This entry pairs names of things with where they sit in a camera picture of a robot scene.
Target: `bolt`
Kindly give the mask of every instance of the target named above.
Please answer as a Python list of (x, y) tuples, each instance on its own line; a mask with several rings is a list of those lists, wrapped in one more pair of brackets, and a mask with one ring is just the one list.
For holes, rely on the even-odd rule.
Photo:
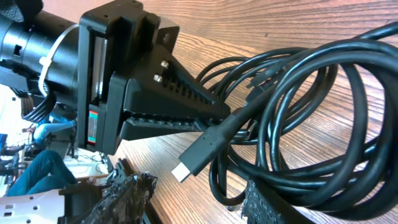
[(163, 77), (161, 77), (160, 75), (154, 75), (154, 80), (157, 82), (162, 82)]
[(160, 65), (161, 65), (162, 67), (164, 67), (165, 69), (168, 69), (168, 68), (169, 68), (169, 63), (166, 62), (165, 60), (163, 60), (162, 63), (160, 63)]

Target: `blue jeans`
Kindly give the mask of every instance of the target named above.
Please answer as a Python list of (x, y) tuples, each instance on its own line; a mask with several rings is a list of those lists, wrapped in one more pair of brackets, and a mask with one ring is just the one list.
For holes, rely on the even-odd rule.
[(77, 183), (76, 178), (55, 151), (43, 151), (37, 155), (6, 196), (21, 196), (62, 189)]
[[(59, 123), (49, 123), (50, 116)], [(33, 138), (36, 145), (43, 147), (44, 149), (45, 138), (50, 133), (61, 131), (67, 128), (72, 128), (74, 126), (76, 126), (76, 121), (69, 121), (64, 117), (57, 116), (55, 113), (51, 112), (49, 116), (36, 124), (36, 130), (33, 133)]]

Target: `black cylinder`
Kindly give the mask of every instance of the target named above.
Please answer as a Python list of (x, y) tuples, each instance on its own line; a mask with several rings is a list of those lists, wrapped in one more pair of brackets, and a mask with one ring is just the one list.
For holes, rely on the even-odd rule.
[[(38, 76), (43, 68), (39, 63), (46, 57), (53, 43), (64, 30), (74, 25), (61, 17), (41, 11), (33, 21), (18, 23), (0, 17), (0, 59), (10, 60), (29, 68)], [(57, 101), (76, 108), (77, 104), (78, 28), (62, 40), (52, 58), (46, 82)]]

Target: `wooden table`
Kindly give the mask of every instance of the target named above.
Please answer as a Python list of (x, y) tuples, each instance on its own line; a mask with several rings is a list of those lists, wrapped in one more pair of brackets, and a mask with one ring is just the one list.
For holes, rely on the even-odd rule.
[[(45, 0), (45, 10), (77, 22), (87, 10), (109, 0)], [(398, 18), (398, 1), (278, 1), (278, 0), (146, 0), (144, 9), (171, 19), (181, 31), (174, 55), (192, 74), (209, 63), (233, 55), (251, 57), (282, 47), (317, 47), (347, 39)], [(397, 39), (389, 39), (398, 44)], [(384, 96), (381, 85), (363, 73), (369, 100), (368, 139), (381, 128)], [(298, 92), (305, 93), (313, 77)], [(249, 90), (238, 87), (228, 99), (232, 108), (241, 106)], [(344, 153), (353, 120), (351, 90), (346, 76), (335, 85), (318, 110), (298, 128), (282, 137), (280, 147), (291, 167), (302, 167)], [(155, 209), (165, 223), (245, 223), (241, 212), (227, 212), (212, 196), (208, 168), (197, 177), (178, 183), (171, 170), (178, 156), (198, 134), (176, 134), (122, 142), (118, 157), (126, 157), (139, 170), (159, 177)], [(238, 147), (240, 155), (254, 161), (252, 147)], [(246, 182), (231, 174), (228, 193), (237, 195)], [(347, 223), (321, 213), (299, 209), (317, 223)], [(362, 223), (397, 223), (393, 211)]]

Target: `cable bundle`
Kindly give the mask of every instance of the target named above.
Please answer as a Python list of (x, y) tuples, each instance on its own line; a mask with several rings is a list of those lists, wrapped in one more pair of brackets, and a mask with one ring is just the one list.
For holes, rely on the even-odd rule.
[[(207, 66), (197, 76), (202, 85), (227, 72), (220, 82), (209, 88), (222, 101), (248, 78), (252, 78), (251, 85), (254, 86), (248, 104), (231, 115), (234, 121), (227, 121), (227, 118), (218, 125), (228, 125), (228, 130), (232, 130), (233, 135), (221, 129), (215, 132), (228, 143), (215, 140), (209, 143), (212, 147), (218, 144), (209, 149), (218, 151), (211, 158), (210, 167), (210, 187), (215, 198), (227, 206), (238, 205), (245, 198), (244, 192), (235, 198), (226, 197), (228, 169), (246, 180), (251, 176), (260, 178), (292, 205), (337, 218), (365, 220), (393, 208), (397, 203), (398, 189), (398, 94), (395, 90), (398, 86), (398, 49), (377, 40), (397, 33), (398, 22), (394, 22), (353, 39), (339, 40), (316, 49), (292, 47), (271, 50), (253, 58), (224, 58)], [(205, 77), (213, 68), (228, 62), (241, 63)], [(321, 104), (333, 86), (338, 65), (345, 71), (353, 93), (353, 130), (346, 153), (315, 165), (289, 169), (279, 150), (280, 137), (296, 128)], [(367, 143), (368, 103), (354, 65), (372, 73), (384, 87), (386, 102), (382, 129), (377, 138)], [(289, 106), (300, 85), (316, 71), (317, 77), (310, 89)], [(242, 134), (248, 132), (242, 129), (247, 122), (254, 128), (249, 137), (242, 138)], [(203, 129), (217, 127), (209, 121), (200, 123)], [(205, 139), (211, 135), (205, 132), (203, 136)], [(233, 145), (240, 144), (257, 145), (255, 165), (234, 151)], [(267, 164), (266, 145), (272, 170)], [(368, 162), (366, 167), (354, 171), (362, 162)], [(379, 182), (383, 182), (381, 189), (367, 201), (358, 203)]]

